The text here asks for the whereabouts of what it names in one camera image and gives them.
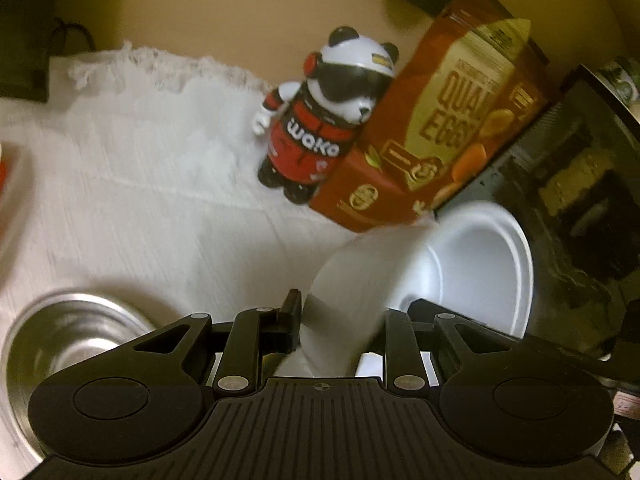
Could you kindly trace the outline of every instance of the orange packaging bag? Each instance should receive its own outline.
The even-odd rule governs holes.
[[[310,206],[361,232],[454,195],[558,98],[529,32],[490,0],[454,0]]]

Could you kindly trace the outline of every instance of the panda figurine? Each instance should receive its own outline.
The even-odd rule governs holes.
[[[328,44],[306,58],[306,80],[281,84],[255,115],[254,134],[270,134],[258,180],[283,187],[294,204],[311,200],[371,117],[397,61],[395,45],[360,36],[351,27],[336,28]]]

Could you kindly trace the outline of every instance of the black ear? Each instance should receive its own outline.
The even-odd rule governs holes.
[[[337,44],[341,44],[343,41],[356,40],[359,37],[360,35],[355,28],[343,25],[336,28],[331,33],[329,36],[329,46],[336,46]]]
[[[393,43],[382,43],[382,48],[384,48],[386,50],[386,53],[389,54],[391,62],[393,64],[396,64],[396,62],[398,62],[398,56],[400,56],[398,47],[396,47]]]

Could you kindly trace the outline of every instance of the red headphone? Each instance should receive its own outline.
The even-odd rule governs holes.
[[[306,78],[313,78],[316,70],[318,69],[318,65],[322,63],[322,54],[319,52],[312,52],[308,56],[306,56],[305,63],[302,66],[302,70],[305,72]]]

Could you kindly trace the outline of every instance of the white cloth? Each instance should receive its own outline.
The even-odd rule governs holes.
[[[0,141],[33,175],[0,262],[1,340],[31,301],[69,287],[110,292],[158,325],[232,320],[306,293],[354,237],[258,183],[266,140],[250,120],[267,85],[250,73],[130,46],[50,66],[48,104],[0,99]],[[2,480],[33,465],[17,453],[0,427]]]

